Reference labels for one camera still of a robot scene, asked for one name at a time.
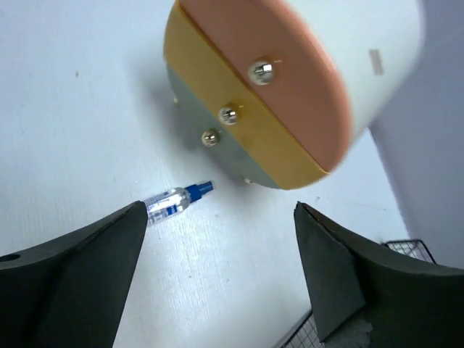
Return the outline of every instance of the cylindrical object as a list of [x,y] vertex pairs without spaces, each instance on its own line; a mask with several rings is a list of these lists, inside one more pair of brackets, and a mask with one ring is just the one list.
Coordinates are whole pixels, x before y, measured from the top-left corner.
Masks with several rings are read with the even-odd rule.
[[185,188],[172,188],[162,194],[144,200],[148,214],[148,224],[153,225],[172,215],[187,209],[191,203],[201,199],[203,195],[213,190],[211,181],[190,185]]
[[212,147],[219,143],[219,134],[214,129],[208,129],[202,134],[202,143],[206,147]]
[[219,121],[224,125],[235,125],[239,120],[239,115],[236,110],[231,107],[223,107],[217,114]]
[[225,131],[293,189],[343,160],[414,67],[423,32],[420,0],[178,0],[165,56],[213,117],[240,107]]

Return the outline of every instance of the metal screw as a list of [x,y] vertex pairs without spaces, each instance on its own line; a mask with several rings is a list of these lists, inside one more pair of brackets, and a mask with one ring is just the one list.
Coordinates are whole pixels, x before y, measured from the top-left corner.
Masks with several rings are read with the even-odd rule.
[[271,63],[260,60],[248,69],[248,77],[255,85],[267,85],[274,77],[274,68]]
[[239,114],[231,107],[223,107],[219,110],[217,116],[224,125],[235,125],[239,120]]
[[219,143],[219,134],[216,130],[214,129],[209,129],[206,130],[202,134],[202,143],[206,147],[212,147],[214,145],[217,145]]

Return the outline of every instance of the black wire grid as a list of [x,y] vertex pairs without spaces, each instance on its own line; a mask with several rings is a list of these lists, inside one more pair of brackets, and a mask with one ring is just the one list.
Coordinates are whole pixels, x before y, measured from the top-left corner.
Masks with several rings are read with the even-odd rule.
[[[382,245],[414,259],[436,263],[427,246],[420,239],[388,241]],[[281,348],[324,348],[324,343],[319,342],[312,310],[304,317],[302,323],[297,326]]]

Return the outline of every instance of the pink lid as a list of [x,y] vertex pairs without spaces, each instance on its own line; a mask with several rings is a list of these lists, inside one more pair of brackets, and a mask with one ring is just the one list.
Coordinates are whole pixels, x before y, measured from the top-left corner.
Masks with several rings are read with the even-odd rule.
[[[310,28],[283,0],[179,0],[206,37],[296,140],[332,170],[350,143],[351,109],[335,65]],[[275,76],[257,86],[258,60]]]

